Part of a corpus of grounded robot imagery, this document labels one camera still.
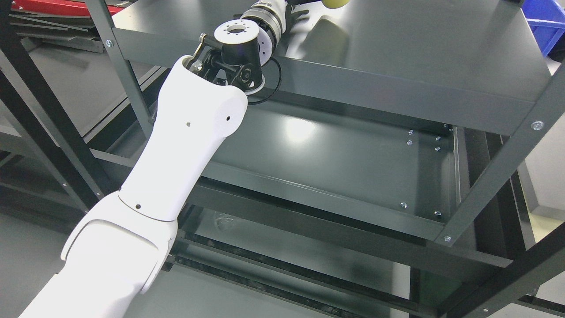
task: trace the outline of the metal upright post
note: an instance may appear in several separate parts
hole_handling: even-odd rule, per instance
[[[78,208],[86,212],[98,202],[86,181],[55,145],[41,123],[33,115],[16,89],[0,71],[0,113],[12,124],[33,153],[73,198]]]
[[[453,245],[565,112],[565,67],[560,67],[520,127],[498,151],[435,242]]]
[[[146,137],[151,135],[153,126],[149,121],[151,115],[149,108],[141,94],[141,89],[133,73],[132,65],[128,60],[124,59],[118,41],[114,36],[114,21],[108,12],[108,7],[103,0],[85,0],[88,11],[92,16],[92,20],[96,25],[96,30],[102,37],[102,42],[106,46],[108,55],[114,64],[114,68],[118,73],[121,84],[124,87],[125,94],[128,96],[133,111]]]
[[[104,194],[114,190],[110,179],[90,152],[47,81],[25,51],[17,34],[10,26],[9,11],[9,2],[2,3],[0,7],[0,29],[2,30],[0,50],[9,63],[9,65],[2,65],[2,67],[5,68],[5,71],[8,68],[15,70],[37,100],[37,104],[29,105],[37,118],[45,125],[55,142],[70,159],[72,166],[81,174],[92,191],[98,197],[104,196]]]
[[[507,268],[493,275],[463,301],[448,310],[447,318],[483,318],[523,299],[540,284],[565,270],[565,224],[561,224]]]

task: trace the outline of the black metal frame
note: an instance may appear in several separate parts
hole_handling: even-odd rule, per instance
[[[144,133],[148,135],[151,130],[150,125],[147,124],[149,110],[139,86],[133,82],[135,77],[131,66],[124,59],[114,36],[114,32],[119,33],[120,29],[114,27],[102,1],[89,0],[87,4],[102,38],[110,40],[107,45],[108,53],[118,69],[128,97],[132,100],[136,117]],[[2,9],[1,13],[5,13],[6,10],[9,10],[9,5],[4,5],[0,9]],[[5,20],[2,20],[2,28],[9,30],[9,25],[5,25]],[[88,209],[97,201],[96,191],[100,189],[100,193],[103,194],[104,190],[108,189],[108,186],[95,187],[98,184],[106,184],[105,180],[101,182],[97,180],[97,178],[104,178],[105,174],[97,166],[98,162],[93,161],[93,157],[91,158],[90,149],[84,145],[84,141],[76,133],[76,129],[68,120],[56,98],[54,99],[43,77],[39,74],[39,80],[32,81],[32,78],[38,75],[38,70],[30,66],[33,63],[29,64],[31,61],[29,57],[17,59],[16,55],[21,54],[23,47],[19,42],[16,44],[14,39],[17,38],[3,35],[0,40],[2,51],[41,104],[42,107],[34,110],[49,131],[53,129],[56,132],[53,136],[61,148],[51,140],[8,79],[0,74],[0,87],[2,87],[0,97],[7,109],[5,113],[18,132],[29,141],[28,144],[32,151],[61,183],[68,185],[65,190],[79,203],[81,208]],[[486,160],[479,162],[480,173],[477,173],[477,178],[470,180],[473,184],[469,189],[465,184],[466,180],[460,181],[459,194],[462,202],[434,242],[207,178],[201,178],[198,181],[188,198],[190,208],[182,214],[182,219],[188,221],[180,222],[185,229],[197,224],[194,218],[197,217],[198,213],[195,211],[198,208],[195,207],[200,206],[409,265],[412,267],[411,299],[400,298],[282,260],[200,237],[193,233],[194,227],[188,230],[188,233],[180,232],[177,244],[184,243],[203,247],[361,298],[374,299],[375,302],[403,310],[413,316],[486,317],[509,303],[517,303],[565,316],[564,305],[528,295],[540,284],[565,270],[565,241],[562,239],[565,235],[565,225],[561,225],[544,240],[531,246],[531,241],[524,236],[524,231],[521,231],[527,226],[524,227],[519,220],[519,216],[524,214],[524,203],[520,196],[519,180],[515,174],[517,166],[563,113],[565,107],[560,104],[565,100],[563,83],[565,83],[565,70],[562,67],[510,138],[484,135],[483,145],[486,146]],[[544,127],[541,130],[534,130],[532,123],[538,121],[544,122]],[[466,136],[466,132],[459,128],[456,128],[455,132],[456,140],[464,139]],[[466,160],[465,149],[460,149],[460,151],[457,154],[458,159]],[[120,167],[119,169],[127,171],[129,168]],[[485,209],[489,202],[498,207]],[[505,242],[503,249],[497,251],[486,249],[498,255],[466,250],[453,245],[480,213],[483,213],[482,217],[487,219],[498,220],[497,226],[492,231],[501,231],[501,237]],[[477,229],[479,232],[485,230],[483,226],[478,226]],[[488,235],[492,231],[478,233],[478,236],[484,238],[487,243],[497,240],[489,238]],[[172,253],[175,254],[178,251],[179,249],[175,248]],[[169,265],[166,268],[170,268],[170,264],[173,263],[179,264],[327,315],[356,316],[354,313],[335,308],[330,304],[323,304],[225,270],[216,269],[190,260],[183,255],[172,255],[168,261]],[[418,282],[420,274],[424,272],[460,282],[460,287],[438,306],[421,303],[419,299],[421,290],[418,288]]]
[[[75,192],[71,188],[81,187],[82,182],[86,183],[90,191],[76,190],[79,195],[73,194],[72,196],[75,196],[82,210],[88,210],[95,204],[97,197],[102,197],[115,190],[115,187],[86,146],[63,106],[10,26],[9,12],[9,2],[2,2],[0,50],[10,63],[9,66],[20,77],[11,80],[23,81],[37,103],[26,105],[21,95],[10,83],[10,79],[2,73],[2,86],[5,86],[5,89],[2,90],[2,101],[10,112],[6,115],[11,119],[9,121],[16,127],[17,132],[25,136],[25,141],[36,154],[39,154],[38,147],[43,148],[44,153],[39,154],[42,159],[47,158],[47,162],[52,162],[54,167],[59,166],[57,169],[60,171],[69,171],[57,178],[65,190]],[[55,153],[59,153],[56,158],[49,158]],[[94,195],[94,200],[88,198],[90,196],[88,192]]]

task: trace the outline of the blue bin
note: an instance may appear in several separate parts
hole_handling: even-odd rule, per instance
[[[555,0],[526,0],[522,11],[545,56],[565,32],[565,10]]]

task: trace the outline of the shelf panel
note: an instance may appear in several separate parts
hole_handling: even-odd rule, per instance
[[[114,15],[114,32],[126,59],[170,67],[192,54],[201,32],[248,6],[139,0]],[[275,54],[282,91],[511,135],[550,79],[521,9],[509,1],[303,8],[309,20]]]
[[[452,141],[408,130],[268,101],[248,108],[202,175],[433,239],[455,205]],[[142,136],[134,125],[109,152],[136,160]]]

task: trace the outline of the hole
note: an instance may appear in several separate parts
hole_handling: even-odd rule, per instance
[[[228,26],[227,30],[229,33],[238,34],[240,32],[243,32],[245,30],[245,27],[241,25],[232,25],[231,27]]]

